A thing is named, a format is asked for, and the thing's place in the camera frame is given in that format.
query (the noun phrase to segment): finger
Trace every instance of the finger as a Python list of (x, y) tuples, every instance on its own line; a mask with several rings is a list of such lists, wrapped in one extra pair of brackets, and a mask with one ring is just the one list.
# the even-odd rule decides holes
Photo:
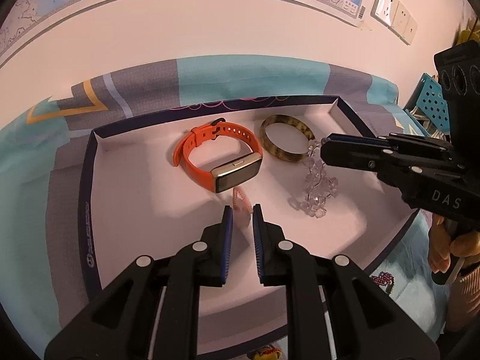
[(432, 271), (434, 274), (438, 273), (439, 269), (438, 269), (437, 265), (432, 261), (430, 255), (428, 256), (428, 259), (427, 259), (427, 260), (428, 260), (428, 264), (429, 264), (429, 266), (430, 266), (431, 271)]
[(452, 242), (450, 236), (445, 230), (443, 223), (434, 224), (428, 232), (430, 239), (430, 248), (437, 251), (440, 256), (446, 260), (450, 256), (450, 244)]
[(441, 225), (443, 222), (445, 222), (445, 217), (439, 214), (433, 214), (431, 216), (431, 222), (434, 226)]
[(448, 255), (447, 259), (443, 259), (435, 250), (430, 250), (428, 255), (437, 269), (443, 273), (448, 271), (448, 268), (450, 267), (450, 255)]
[(480, 254), (477, 254), (476, 256), (466, 257), (462, 268), (467, 268), (467, 267), (471, 266), (472, 264), (476, 264), (478, 262), (480, 262)]
[(471, 231), (457, 237), (450, 245), (450, 252), (457, 257), (470, 257), (480, 254), (480, 233)]

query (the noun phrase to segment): blue plastic basket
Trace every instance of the blue plastic basket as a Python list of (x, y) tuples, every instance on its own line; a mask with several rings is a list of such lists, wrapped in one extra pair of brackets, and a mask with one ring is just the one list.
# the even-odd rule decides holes
[(442, 87), (428, 74), (421, 78), (422, 90), (417, 100), (417, 107), (444, 134), (450, 133), (447, 102), (443, 99)]

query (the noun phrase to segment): orange silicone strap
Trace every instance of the orange silicone strap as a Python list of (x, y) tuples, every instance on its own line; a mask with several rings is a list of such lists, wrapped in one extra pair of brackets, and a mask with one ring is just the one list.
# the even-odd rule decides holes
[(173, 164), (177, 167), (183, 158), (183, 168), (189, 177), (212, 192), (215, 192), (215, 182), (212, 174), (197, 168), (189, 161), (188, 156), (195, 147), (199, 147), (206, 140), (215, 139), (218, 135), (243, 140), (253, 152), (262, 154), (262, 146), (255, 134), (238, 124), (218, 122), (214, 126), (209, 123), (192, 128), (190, 134), (183, 138), (175, 148)]

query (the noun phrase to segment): white screw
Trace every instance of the white screw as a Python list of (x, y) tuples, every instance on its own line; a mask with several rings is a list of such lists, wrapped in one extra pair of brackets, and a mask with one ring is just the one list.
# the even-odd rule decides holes
[(195, 244), (193, 244), (191, 247), (194, 249), (194, 251), (205, 251), (208, 245), (206, 244), (206, 242), (198, 241), (195, 242)]
[(290, 241), (287, 241), (286, 239), (284, 239), (283, 241), (280, 241), (278, 243), (278, 247), (283, 251), (289, 251), (293, 248), (293, 244)]
[(149, 266), (151, 262), (152, 259), (148, 256), (140, 256), (136, 261), (137, 265), (141, 267)]
[(335, 257), (335, 263), (338, 266), (347, 266), (350, 263), (350, 259), (347, 256), (344, 256), (344, 255), (341, 254), (341, 255)]

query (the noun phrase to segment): wall outlet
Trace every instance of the wall outlet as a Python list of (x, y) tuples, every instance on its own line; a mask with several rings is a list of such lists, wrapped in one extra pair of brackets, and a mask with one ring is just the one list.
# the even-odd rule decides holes
[(410, 19), (410, 14), (402, 3), (398, 4), (397, 12), (392, 21), (392, 30), (394, 30), (400, 37), (403, 36), (407, 24)]
[(417, 28), (418, 28), (417, 22), (415, 21), (413, 16), (410, 16), (410, 19), (406, 24), (405, 31), (403, 31), (403, 34), (402, 34), (402, 39), (405, 41), (405, 43), (412, 44), (413, 38), (417, 33)]
[(375, 0), (372, 11), (373, 17), (388, 27), (392, 26), (398, 3), (398, 0)]

